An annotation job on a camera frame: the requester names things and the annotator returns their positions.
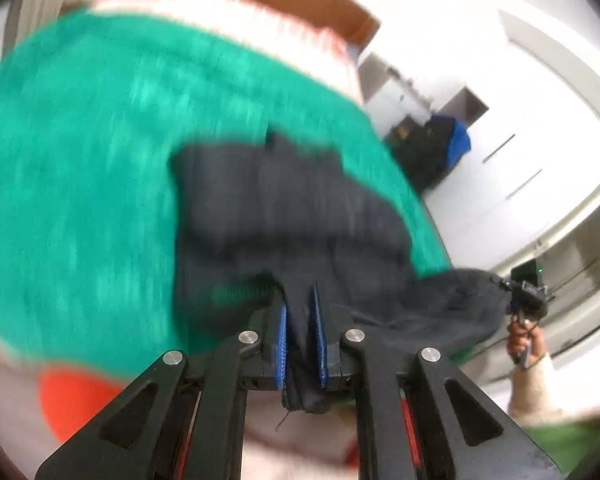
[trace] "red stripe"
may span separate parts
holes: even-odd
[[[404,423],[407,426],[407,433],[409,434],[409,446],[411,447],[411,459],[413,465],[417,468],[422,464],[420,460],[420,450],[418,449],[418,441],[416,440],[416,432],[413,427],[413,420],[411,419],[411,409],[407,399],[402,400],[402,414],[404,415]]]

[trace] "green knitted fabric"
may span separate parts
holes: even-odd
[[[525,428],[525,431],[554,460],[560,472],[568,475],[595,445],[600,436],[600,418]]]
[[[82,12],[0,65],[0,338],[26,356],[129,376],[165,350],[212,345],[194,330],[184,348],[171,315],[168,160],[192,141],[262,143],[270,124],[335,147],[348,174],[395,205],[419,275],[448,268],[355,104],[193,28]]]

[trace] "white cabinet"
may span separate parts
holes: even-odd
[[[418,124],[424,124],[430,118],[429,110],[413,96],[406,85],[406,82],[389,77],[365,104],[376,134],[381,139],[407,115]]]
[[[490,110],[472,152],[426,203],[453,263],[489,269],[561,221],[600,184],[600,119],[513,44],[469,79]]]

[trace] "person's hand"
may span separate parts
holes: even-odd
[[[544,334],[539,326],[533,328],[530,321],[526,321],[522,326],[516,317],[511,319],[509,325],[509,340],[507,341],[507,353],[511,358],[516,357],[525,348],[531,345],[531,352],[526,362],[528,367],[536,364],[546,354],[546,343],[544,342]]]

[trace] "black cloth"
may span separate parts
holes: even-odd
[[[298,148],[279,134],[264,146],[192,144],[172,159],[179,188],[174,306],[216,336],[239,332],[250,307],[198,307],[210,286],[275,283],[287,307],[285,404],[320,412],[312,287],[381,330],[397,352],[453,354],[499,327],[507,294],[490,273],[452,270],[418,280],[411,242],[389,202],[344,175],[335,152]]]
[[[447,153],[455,127],[454,118],[434,116],[424,126],[412,128],[391,148],[393,158],[418,195],[448,175]]]

